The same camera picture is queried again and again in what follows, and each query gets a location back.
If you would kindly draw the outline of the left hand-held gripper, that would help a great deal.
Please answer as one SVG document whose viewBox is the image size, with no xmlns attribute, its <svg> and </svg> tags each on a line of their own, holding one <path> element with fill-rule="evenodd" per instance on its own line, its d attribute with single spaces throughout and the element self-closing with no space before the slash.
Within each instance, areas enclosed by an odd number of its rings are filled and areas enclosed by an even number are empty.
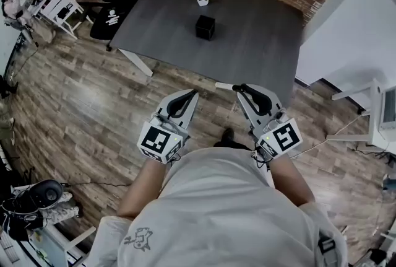
<svg viewBox="0 0 396 267">
<path fill-rule="evenodd" d="M 163 98 L 151 120 L 144 122 L 137 142 L 140 152 L 161 164 L 170 162 L 189 139 L 183 128 L 192 120 L 198 99 L 195 89 L 179 90 Z"/>
</svg>

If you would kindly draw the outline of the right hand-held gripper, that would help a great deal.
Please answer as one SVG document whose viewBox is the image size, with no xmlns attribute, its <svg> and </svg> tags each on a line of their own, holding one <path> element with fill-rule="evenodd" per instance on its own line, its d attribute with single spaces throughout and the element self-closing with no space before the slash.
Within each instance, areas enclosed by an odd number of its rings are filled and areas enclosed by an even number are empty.
<svg viewBox="0 0 396 267">
<path fill-rule="evenodd" d="M 275 93 L 259 85 L 242 84 L 236 94 L 251 123 L 254 154 L 259 160 L 277 159 L 302 143 L 295 119 L 287 116 Z"/>
</svg>

